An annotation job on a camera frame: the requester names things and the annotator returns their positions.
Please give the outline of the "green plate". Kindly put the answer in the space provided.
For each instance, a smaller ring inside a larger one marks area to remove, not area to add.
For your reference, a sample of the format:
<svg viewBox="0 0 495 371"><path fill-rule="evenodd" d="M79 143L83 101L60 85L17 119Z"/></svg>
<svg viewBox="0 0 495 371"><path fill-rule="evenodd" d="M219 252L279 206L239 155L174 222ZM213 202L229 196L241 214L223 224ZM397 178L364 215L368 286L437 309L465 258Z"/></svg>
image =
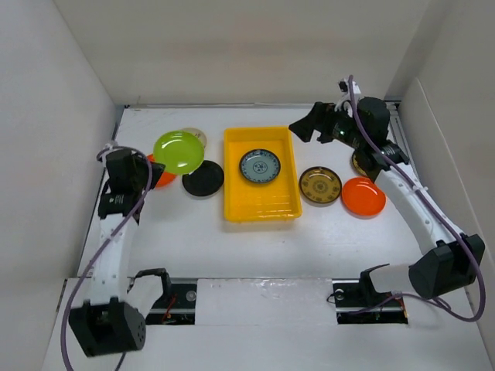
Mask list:
<svg viewBox="0 0 495 371"><path fill-rule="evenodd" d="M199 138L187 131L170 131L155 142L152 154L167 172L187 175L203 163L204 147Z"/></svg>

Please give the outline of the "blue patterned plate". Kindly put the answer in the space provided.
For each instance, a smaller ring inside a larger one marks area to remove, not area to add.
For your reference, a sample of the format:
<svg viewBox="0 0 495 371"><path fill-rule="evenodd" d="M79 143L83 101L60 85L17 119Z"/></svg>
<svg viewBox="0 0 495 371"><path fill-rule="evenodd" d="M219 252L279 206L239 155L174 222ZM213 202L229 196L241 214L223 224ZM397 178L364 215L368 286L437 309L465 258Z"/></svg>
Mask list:
<svg viewBox="0 0 495 371"><path fill-rule="evenodd" d="M257 148L242 156L239 169L249 182L266 184L278 177L282 166L278 156L272 151Z"/></svg>

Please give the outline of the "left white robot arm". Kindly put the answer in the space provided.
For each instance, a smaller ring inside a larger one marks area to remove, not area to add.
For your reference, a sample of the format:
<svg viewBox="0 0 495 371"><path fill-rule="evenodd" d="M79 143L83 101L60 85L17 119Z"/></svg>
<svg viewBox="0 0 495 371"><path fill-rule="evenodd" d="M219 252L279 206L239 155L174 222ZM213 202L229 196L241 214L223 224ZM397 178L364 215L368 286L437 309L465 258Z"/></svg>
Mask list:
<svg viewBox="0 0 495 371"><path fill-rule="evenodd" d="M63 313L64 328L72 330L87 357L142 349L146 316L153 305L167 305L173 296L164 268L128 274L145 197L155 188L164 165L123 146L101 151L97 160L108 174L97 208L101 245L82 274L88 284L82 305L69 305Z"/></svg>

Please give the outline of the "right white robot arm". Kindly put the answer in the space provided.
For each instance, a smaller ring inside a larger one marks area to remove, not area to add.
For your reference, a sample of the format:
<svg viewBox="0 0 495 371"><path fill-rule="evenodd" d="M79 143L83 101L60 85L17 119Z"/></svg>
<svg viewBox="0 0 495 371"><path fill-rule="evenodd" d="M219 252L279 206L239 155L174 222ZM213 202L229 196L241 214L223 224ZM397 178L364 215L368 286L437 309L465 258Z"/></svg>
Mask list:
<svg viewBox="0 0 495 371"><path fill-rule="evenodd" d="M356 103L316 102L305 117L288 127L304 142L318 131L317 140L322 144L340 141L351 147L358 166L392 201L422 252L416 263L405 267L364 271L366 280L357 285L360 300L373 305L388 291L406 291L439 303L440 296L477 283L484 303L486 285L480 270L483 240L477 234L465 234L428 194L409 157L389 139L390 118L384 101L365 97Z"/></svg>

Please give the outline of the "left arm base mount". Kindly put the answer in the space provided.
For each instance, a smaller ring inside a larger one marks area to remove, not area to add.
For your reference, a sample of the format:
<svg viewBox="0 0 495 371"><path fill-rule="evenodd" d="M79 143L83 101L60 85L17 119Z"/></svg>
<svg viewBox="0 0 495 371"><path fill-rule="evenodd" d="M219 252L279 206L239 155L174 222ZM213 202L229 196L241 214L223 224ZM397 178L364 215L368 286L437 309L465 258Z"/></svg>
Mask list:
<svg viewBox="0 0 495 371"><path fill-rule="evenodd" d="M149 283L135 281L128 292L125 322L131 328L147 325L193 325L195 323L197 282L174 281L167 298L159 297L162 284L155 277Z"/></svg>

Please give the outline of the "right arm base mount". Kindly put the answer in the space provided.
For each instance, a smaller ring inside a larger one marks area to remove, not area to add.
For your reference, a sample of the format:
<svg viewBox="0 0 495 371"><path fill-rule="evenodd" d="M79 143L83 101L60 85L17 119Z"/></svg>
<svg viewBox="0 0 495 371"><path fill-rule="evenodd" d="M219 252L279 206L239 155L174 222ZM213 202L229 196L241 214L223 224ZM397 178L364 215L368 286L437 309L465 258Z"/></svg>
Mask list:
<svg viewBox="0 0 495 371"><path fill-rule="evenodd" d="M359 281L344 280L333 282L327 301L335 306L338 325L407 325L405 303L392 296L366 291Z"/></svg>

